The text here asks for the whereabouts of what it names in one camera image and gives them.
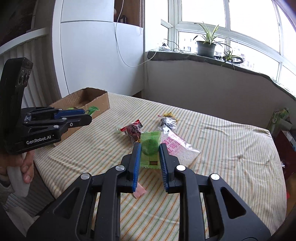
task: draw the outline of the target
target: person's hand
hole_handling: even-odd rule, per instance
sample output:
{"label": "person's hand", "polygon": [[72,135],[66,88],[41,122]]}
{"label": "person's hand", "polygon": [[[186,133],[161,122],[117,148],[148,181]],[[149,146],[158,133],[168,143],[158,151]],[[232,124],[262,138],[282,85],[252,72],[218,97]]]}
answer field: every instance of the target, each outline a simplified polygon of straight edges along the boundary
{"label": "person's hand", "polygon": [[34,151],[28,151],[25,159],[22,155],[10,155],[0,152],[0,174],[7,175],[6,167],[20,167],[25,183],[30,183],[34,177]]}

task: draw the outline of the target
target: open cardboard box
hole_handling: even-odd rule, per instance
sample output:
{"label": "open cardboard box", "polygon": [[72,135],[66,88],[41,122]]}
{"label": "open cardboard box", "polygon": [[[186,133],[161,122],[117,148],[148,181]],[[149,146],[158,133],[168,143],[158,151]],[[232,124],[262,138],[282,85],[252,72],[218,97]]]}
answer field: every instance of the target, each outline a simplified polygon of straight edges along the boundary
{"label": "open cardboard box", "polygon": [[[92,113],[92,119],[94,119],[107,109],[110,109],[108,92],[95,88],[85,88],[78,90],[56,101],[50,106],[53,106],[56,109],[66,110],[69,108],[77,108],[84,109],[85,111],[87,111],[91,106],[95,106],[99,110]],[[62,140],[58,143],[55,143],[54,145],[57,146],[80,128],[81,127],[69,128],[68,131],[62,135]]]}

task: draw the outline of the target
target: green candy package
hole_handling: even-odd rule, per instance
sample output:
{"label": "green candy package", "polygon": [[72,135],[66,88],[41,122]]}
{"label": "green candy package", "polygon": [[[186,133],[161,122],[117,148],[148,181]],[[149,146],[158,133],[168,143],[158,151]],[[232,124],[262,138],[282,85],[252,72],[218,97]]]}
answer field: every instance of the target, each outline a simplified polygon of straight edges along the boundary
{"label": "green candy package", "polygon": [[159,144],[160,131],[144,132],[141,134],[141,163],[140,167],[160,169]]}

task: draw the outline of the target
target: electrical cord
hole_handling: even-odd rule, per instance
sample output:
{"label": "electrical cord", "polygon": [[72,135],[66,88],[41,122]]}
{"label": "electrical cord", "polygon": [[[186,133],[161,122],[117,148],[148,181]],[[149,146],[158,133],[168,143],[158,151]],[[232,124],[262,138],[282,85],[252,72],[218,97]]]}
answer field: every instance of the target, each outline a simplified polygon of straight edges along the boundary
{"label": "electrical cord", "polygon": [[[120,55],[122,61],[124,62],[124,60],[123,60],[123,58],[122,58],[122,56],[121,56],[121,54],[120,54],[120,50],[119,50],[119,46],[118,46],[118,40],[117,40],[117,24],[118,24],[118,21],[119,21],[120,15],[121,15],[121,13],[122,13],[123,4],[124,4],[124,0],[122,0],[121,10],[120,10],[120,13],[119,13],[119,15],[118,15],[117,22],[116,22],[116,25],[115,25],[115,39],[116,39],[116,44],[117,44],[117,49],[118,49],[119,55]],[[144,61],[143,63],[138,64],[138,65],[136,65],[136,66],[129,66],[126,62],[124,62],[124,64],[125,64],[126,66],[130,67],[130,68],[136,68],[136,67],[138,67],[138,66],[140,66],[140,65],[142,65],[142,64],[144,64],[144,63],[146,63],[147,61],[153,59],[153,57],[154,57],[155,55],[156,55],[156,52],[155,52],[155,54],[152,56],[152,58],[150,58],[150,59],[148,59],[148,60]]]}
{"label": "electrical cord", "polygon": [[[168,40],[168,39],[164,39],[164,40],[167,40],[167,41],[172,42],[172,43],[174,43],[175,45],[177,45],[177,43],[175,43],[174,41],[170,41],[170,40]],[[178,46],[178,48],[174,48],[173,51],[175,51],[175,49],[177,49],[177,50],[180,50],[180,52],[182,52],[182,50],[180,49],[179,45],[177,45],[177,46]]]}

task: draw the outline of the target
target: red candy package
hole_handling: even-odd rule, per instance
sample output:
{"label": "red candy package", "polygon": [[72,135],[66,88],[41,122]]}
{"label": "red candy package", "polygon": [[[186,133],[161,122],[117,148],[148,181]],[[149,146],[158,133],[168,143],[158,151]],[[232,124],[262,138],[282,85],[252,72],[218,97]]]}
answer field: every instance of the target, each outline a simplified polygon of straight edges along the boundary
{"label": "red candy package", "polygon": [[136,120],[135,122],[131,123],[128,126],[125,126],[120,129],[121,132],[127,134],[132,142],[139,142],[141,138],[141,131],[140,129],[143,127],[140,120]]}

